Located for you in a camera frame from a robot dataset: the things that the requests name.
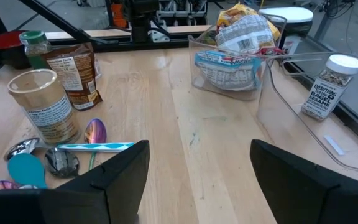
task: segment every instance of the jar lid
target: jar lid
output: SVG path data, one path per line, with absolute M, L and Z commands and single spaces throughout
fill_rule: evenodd
M 40 44 L 47 41 L 47 36 L 43 31 L 27 31 L 19 35 L 22 44 Z
M 259 13 L 271 16 L 281 16 L 287 19 L 287 24 L 310 22 L 313 20 L 313 12 L 303 7 L 275 7 L 260 9 Z M 278 17 L 269 17 L 273 22 L 282 22 Z
M 358 74 L 358 59 L 348 55 L 335 54 L 329 56 L 327 68 L 345 75 Z

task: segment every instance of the green jar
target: green jar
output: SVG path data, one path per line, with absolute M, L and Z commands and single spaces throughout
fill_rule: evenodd
M 50 52 L 52 49 L 43 31 L 27 31 L 19 35 L 20 41 L 24 44 L 25 54 L 33 69 L 49 68 L 47 62 L 41 55 Z

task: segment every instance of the yellow bag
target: yellow bag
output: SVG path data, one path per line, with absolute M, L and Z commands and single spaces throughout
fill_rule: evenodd
M 259 15 L 255 10 L 237 3 L 235 6 L 233 6 L 231 9 L 223 10 L 219 13 L 218 21 L 216 25 L 218 27 L 228 27 L 231 24 L 238 21 L 243 16 L 248 15 Z M 272 31 L 274 40 L 277 40 L 280 37 L 280 31 L 270 22 L 268 22 L 268 26 L 270 30 Z

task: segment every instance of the blue spoon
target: blue spoon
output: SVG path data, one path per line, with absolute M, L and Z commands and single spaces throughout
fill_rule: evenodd
M 7 163 L 12 179 L 21 185 L 33 185 L 46 189 L 45 171 L 41 161 L 32 154 L 17 154 Z

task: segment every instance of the orange object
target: orange object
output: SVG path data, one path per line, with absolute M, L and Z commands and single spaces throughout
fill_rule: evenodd
M 125 28 L 127 26 L 127 21 L 122 14 L 122 4 L 112 4 L 111 5 L 111 12 L 113 13 L 114 25 Z

